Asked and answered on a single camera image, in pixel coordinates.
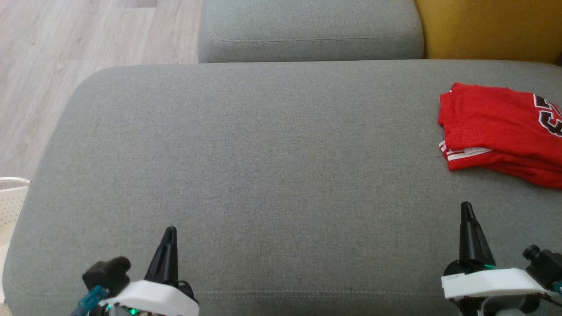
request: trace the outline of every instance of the gray couch cushion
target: gray couch cushion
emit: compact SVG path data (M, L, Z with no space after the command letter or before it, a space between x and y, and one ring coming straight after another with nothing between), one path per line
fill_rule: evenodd
M423 58L413 0L205 0L199 62Z
M500 267L561 250L562 193L450 173L439 94L562 103L562 69L508 61L131 66L74 93L10 247L14 316L64 315L97 260L142 278L168 225L201 315L453 315L439 277L471 201Z

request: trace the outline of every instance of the sofa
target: sofa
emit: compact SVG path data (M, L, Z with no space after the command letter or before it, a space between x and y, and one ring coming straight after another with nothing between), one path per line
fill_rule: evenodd
M11 242L3 285L14 316L69 314L99 260L126 256L142 279L170 225L202 316L455 315L440 277L459 255L463 201L500 268L526 267L532 243L560 251L562 192L449 172L437 115L454 82L562 103L561 68L416 59L424 39L412 1L328 1L349 14L335 35L317 1L217 3L202 16L215 35L302 40L213 42L202 24L200 60L216 63L116 67L82 82ZM227 17L269 20L262 30L273 33L233 30Z

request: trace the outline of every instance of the robotic arm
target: robotic arm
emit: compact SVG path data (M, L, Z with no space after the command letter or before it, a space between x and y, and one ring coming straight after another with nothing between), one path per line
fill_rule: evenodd
M461 204L459 259L451 262L441 283L445 298L461 316L519 316L535 311L541 299L562 307L562 255L529 246L525 269L497 269L472 205ZM130 282L125 257L97 262L83 275L89 293L72 316L198 316L191 286L178 280L176 228L166 228L144 276Z

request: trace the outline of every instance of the gray fabric surface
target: gray fabric surface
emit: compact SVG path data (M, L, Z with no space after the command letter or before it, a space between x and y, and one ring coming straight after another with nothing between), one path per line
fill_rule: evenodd
M199 62L423 58L413 0L205 0Z
M562 69L508 61L131 66L74 93L4 272L14 316L65 315L97 260L142 278L165 227L201 315L454 315L440 276L471 201L500 267L560 249L562 193L450 173L455 82L562 103Z

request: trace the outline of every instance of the white robot part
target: white robot part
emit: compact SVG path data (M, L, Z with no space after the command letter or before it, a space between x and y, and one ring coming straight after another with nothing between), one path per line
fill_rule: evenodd
M537 283L525 270L511 268L485 270L441 277L446 299L504 295L546 294L559 296Z
M100 306L106 304L165 316L199 315L199 304L177 288L145 280L132 282L116 297L99 302Z

